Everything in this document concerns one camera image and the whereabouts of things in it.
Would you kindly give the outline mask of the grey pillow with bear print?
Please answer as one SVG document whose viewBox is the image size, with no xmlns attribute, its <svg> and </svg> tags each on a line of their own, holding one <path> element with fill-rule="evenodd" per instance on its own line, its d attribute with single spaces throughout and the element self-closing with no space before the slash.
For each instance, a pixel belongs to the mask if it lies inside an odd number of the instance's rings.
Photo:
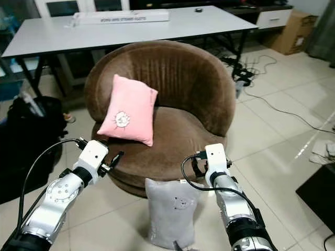
<svg viewBox="0 0 335 251">
<path fill-rule="evenodd" d="M 194 212 L 199 190 L 186 181 L 144 180 L 149 203 L 151 244 L 165 249 L 186 248 L 195 242 Z"/>
</svg>

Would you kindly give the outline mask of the white table with black legs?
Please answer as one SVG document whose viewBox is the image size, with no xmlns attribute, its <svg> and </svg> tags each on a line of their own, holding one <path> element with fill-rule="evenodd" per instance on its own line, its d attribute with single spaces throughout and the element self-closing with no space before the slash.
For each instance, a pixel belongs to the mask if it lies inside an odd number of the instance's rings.
<svg viewBox="0 0 335 251">
<path fill-rule="evenodd" d="M 129 43 L 152 40 L 186 40 L 240 32 L 238 47 L 228 46 L 230 52 L 241 55 L 244 40 L 258 27 L 216 6 L 169 9 L 169 20 L 146 23 L 102 24 L 71 26 L 73 17 L 26 19 L 2 53 L 3 59 L 15 58 L 21 65 L 31 88 L 41 95 L 40 74 L 45 56 L 50 54 L 107 49 Z"/>
</svg>

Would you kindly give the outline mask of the black flat floor mat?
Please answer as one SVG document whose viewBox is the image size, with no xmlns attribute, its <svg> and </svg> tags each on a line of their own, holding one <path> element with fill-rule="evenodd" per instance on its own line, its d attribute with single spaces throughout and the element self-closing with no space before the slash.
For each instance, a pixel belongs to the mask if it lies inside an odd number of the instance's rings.
<svg viewBox="0 0 335 251">
<path fill-rule="evenodd" d="M 321 165 L 295 192 L 335 233 L 335 163 Z"/>
</svg>

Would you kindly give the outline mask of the blue storage box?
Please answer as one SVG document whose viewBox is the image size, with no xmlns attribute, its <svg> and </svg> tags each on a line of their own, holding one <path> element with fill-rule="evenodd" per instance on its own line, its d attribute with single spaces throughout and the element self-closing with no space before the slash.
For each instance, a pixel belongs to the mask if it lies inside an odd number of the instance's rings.
<svg viewBox="0 0 335 251">
<path fill-rule="evenodd" d="M 22 81 L 3 81 L 0 84 L 0 101 L 14 100 L 18 95 Z"/>
</svg>

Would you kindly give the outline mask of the pink pillow with cartoon print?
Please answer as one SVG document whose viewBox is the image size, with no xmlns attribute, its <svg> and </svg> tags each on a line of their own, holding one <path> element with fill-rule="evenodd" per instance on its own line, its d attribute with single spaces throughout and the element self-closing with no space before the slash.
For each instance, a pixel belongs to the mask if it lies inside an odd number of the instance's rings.
<svg viewBox="0 0 335 251">
<path fill-rule="evenodd" d="M 107 114 L 96 134 L 152 146 L 157 95 L 145 83 L 115 74 Z"/>
</svg>

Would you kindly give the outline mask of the long white rack carton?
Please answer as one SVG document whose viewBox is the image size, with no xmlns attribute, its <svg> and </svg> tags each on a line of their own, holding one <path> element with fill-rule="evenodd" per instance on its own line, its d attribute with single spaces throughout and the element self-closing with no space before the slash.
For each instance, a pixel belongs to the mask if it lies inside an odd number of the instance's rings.
<svg viewBox="0 0 335 251">
<path fill-rule="evenodd" d="M 169 20 L 170 12 L 167 9 L 106 10 L 105 12 L 76 13 L 72 17 L 70 26 L 144 23 Z"/>
</svg>

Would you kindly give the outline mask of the white drawer cabinet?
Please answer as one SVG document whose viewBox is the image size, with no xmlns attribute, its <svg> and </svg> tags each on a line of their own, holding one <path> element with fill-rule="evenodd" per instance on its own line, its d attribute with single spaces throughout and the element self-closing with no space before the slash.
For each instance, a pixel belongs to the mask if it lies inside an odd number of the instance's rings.
<svg viewBox="0 0 335 251">
<path fill-rule="evenodd" d="M 264 10 L 259 13 L 256 26 L 259 29 L 286 26 L 291 14 L 292 9 Z"/>
</svg>

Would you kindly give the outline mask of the white glass door cabinet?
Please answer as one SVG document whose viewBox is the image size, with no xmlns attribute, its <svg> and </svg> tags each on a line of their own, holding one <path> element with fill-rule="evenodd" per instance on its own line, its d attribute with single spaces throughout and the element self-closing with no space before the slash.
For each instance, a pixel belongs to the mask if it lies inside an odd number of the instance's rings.
<svg viewBox="0 0 335 251">
<path fill-rule="evenodd" d="M 33 0 L 40 17 L 60 17 L 79 12 L 131 11 L 130 0 Z"/>
</svg>

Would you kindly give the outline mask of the brown round velvet sofa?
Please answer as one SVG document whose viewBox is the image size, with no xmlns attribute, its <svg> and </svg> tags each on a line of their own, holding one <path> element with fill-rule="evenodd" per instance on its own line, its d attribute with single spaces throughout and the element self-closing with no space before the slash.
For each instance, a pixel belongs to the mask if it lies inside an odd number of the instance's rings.
<svg viewBox="0 0 335 251">
<path fill-rule="evenodd" d="M 97 134 L 115 74 L 157 90 L 152 146 Z M 139 198 L 146 196 L 146 178 L 182 179 L 184 158 L 209 144 L 225 144 L 236 110 L 235 87 L 225 65 L 201 48 L 169 40 L 139 41 L 108 53 L 91 69 L 84 96 L 94 120 L 91 138 L 105 143 L 111 156 L 124 152 L 108 176 L 119 189 Z"/>
</svg>

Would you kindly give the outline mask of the white crumpled cloth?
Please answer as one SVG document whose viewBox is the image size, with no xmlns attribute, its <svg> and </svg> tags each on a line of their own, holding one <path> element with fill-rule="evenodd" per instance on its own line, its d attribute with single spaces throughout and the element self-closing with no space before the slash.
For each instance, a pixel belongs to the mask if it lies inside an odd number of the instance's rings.
<svg viewBox="0 0 335 251">
<path fill-rule="evenodd" d="M 317 140 L 312 147 L 309 161 L 316 164 L 335 163 L 335 142 L 330 140 Z"/>
</svg>

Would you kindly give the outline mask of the black fabric bag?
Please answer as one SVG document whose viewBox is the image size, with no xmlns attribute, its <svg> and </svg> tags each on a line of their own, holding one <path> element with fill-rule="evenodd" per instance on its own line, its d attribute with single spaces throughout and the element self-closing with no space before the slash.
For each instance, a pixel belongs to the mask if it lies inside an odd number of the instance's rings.
<svg viewBox="0 0 335 251">
<path fill-rule="evenodd" d="M 15 99 L 1 128 L 2 164 L 4 182 L 0 203 L 19 197 L 27 172 L 30 172 L 25 191 L 34 191 L 46 184 L 53 167 L 62 155 L 62 146 L 44 151 L 67 135 L 67 122 L 59 99 L 40 96 L 34 99 L 45 111 L 37 117 L 22 99 Z"/>
</svg>

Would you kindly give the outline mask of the brown cardboard box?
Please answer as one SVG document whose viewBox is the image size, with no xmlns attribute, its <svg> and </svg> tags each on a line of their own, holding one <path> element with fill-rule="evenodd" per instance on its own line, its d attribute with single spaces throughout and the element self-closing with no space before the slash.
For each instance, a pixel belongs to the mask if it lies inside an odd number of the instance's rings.
<svg viewBox="0 0 335 251">
<path fill-rule="evenodd" d="M 261 40 L 262 44 L 283 55 L 302 52 L 318 17 L 301 10 L 293 10 L 283 30 L 280 33 L 266 35 Z"/>
</svg>

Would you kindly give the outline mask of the grey curtain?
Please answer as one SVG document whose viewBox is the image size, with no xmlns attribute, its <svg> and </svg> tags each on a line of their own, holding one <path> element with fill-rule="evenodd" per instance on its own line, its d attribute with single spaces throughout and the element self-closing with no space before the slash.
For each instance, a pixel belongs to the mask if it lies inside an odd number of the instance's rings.
<svg viewBox="0 0 335 251">
<path fill-rule="evenodd" d="M 328 62 L 335 69 L 335 0 L 329 0 L 305 50 L 311 58 Z"/>
</svg>

